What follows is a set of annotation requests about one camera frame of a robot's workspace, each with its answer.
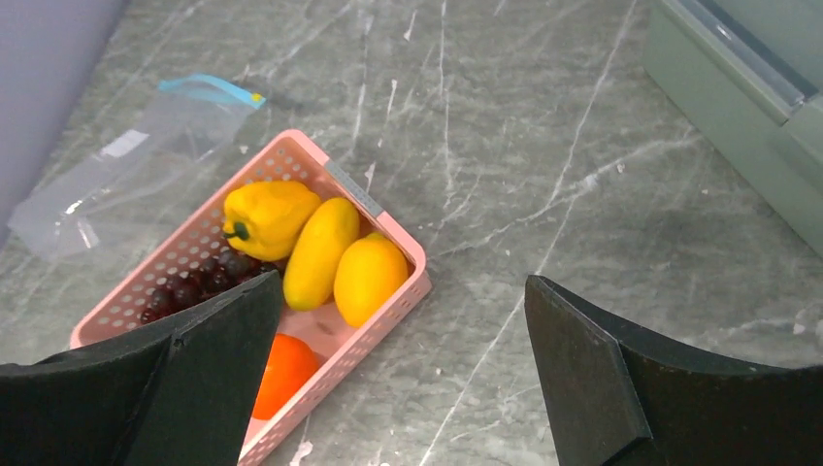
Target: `yellow mango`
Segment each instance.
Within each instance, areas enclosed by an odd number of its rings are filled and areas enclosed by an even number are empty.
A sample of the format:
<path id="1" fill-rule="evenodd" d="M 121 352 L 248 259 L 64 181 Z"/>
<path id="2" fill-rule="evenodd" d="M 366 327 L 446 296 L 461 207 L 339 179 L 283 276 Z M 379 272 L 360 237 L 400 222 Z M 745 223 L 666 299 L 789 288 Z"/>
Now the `yellow mango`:
<path id="1" fill-rule="evenodd" d="M 300 232 L 283 274 L 288 307 L 310 311 L 331 297 L 340 258 L 359 234 L 360 215 L 348 199 L 320 204 Z"/>
<path id="2" fill-rule="evenodd" d="M 355 241 L 343 253 L 335 276 L 334 297 L 341 316 L 359 328 L 409 279 L 409 274 L 406 257 L 380 233 Z"/>

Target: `clear plastic bag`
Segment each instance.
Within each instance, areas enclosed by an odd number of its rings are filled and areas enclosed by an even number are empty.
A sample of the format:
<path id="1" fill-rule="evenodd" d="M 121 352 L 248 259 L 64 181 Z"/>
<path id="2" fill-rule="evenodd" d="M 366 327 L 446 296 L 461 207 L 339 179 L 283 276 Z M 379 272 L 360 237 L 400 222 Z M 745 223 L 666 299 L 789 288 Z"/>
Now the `clear plastic bag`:
<path id="1" fill-rule="evenodd" d="M 230 144 L 264 103 L 209 75 L 163 82 L 137 124 L 20 203 L 8 226 L 52 261 L 127 240 L 154 218 L 163 199 L 151 198 Z"/>

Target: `yellow bell pepper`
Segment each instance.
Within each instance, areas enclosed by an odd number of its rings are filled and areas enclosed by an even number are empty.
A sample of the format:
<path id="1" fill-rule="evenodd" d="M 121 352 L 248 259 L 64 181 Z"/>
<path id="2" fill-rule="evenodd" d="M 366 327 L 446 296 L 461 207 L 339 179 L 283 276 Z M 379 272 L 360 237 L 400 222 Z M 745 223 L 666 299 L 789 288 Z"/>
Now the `yellow bell pepper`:
<path id="1" fill-rule="evenodd" d="M 320 196 L 300 182 L 246 184 L 223 202 L 223 237 L 255 259 L 281 260 L 294 250 L 303 225 L 319 206 Z"/>

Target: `gray marble floor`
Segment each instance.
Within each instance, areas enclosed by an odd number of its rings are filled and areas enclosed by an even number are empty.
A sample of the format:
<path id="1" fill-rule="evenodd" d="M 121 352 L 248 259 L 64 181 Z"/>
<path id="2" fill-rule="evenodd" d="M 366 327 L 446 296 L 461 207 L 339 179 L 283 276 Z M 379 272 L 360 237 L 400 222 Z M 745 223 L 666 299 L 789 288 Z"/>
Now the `gray marble floor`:
<path id="1" fill-rule="evenodd" d="M 309 466 L 557 464 L 522 311 L 535 272 L 701 348 L 821 362 L 823 262 L 644 73 L 648 13 L 642 0 L 134 0 L 44 183 L 126 129 L 160 79 L 243 79 L 271 105 L 126 250 L 46 264 L 11 241 L 0 360 L 62 350 L 175 218 L 297 127 L 424 245 L 435 289 L 266 464 L 301 439 Z"/>

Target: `pink plastic basket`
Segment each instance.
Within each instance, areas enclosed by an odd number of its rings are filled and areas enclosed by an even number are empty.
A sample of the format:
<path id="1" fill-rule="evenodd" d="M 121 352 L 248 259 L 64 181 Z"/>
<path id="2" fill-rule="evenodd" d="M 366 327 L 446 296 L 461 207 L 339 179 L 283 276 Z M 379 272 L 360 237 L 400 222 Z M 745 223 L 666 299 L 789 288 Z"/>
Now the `pink plastic basket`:
<path id="1" fill-rule="evenodd" d="M 275 179 L 300 180 L 323 198 L 347 197 L 368 220 L 363 222 L 365 229 L 377 229 L 394 241 L 413 272 L 359 329 L 346 325 L 333 303 L 310 313 L 283 310 L 278 331 L 307 342 L 323 365 L 271 420 L 250 421 L 238 461 L 244 466 L 259 464 L 271 453 L 432 287 L 420 244 L 305 134 L 298 130 L 279 134 L 84 317 L 71 337 L 74 349 L 137 327 L 138 315 L 162 277 L 197 267 L 199 261 L 227 248 L 221 236 L 225 196 L 244 183 Z"/>

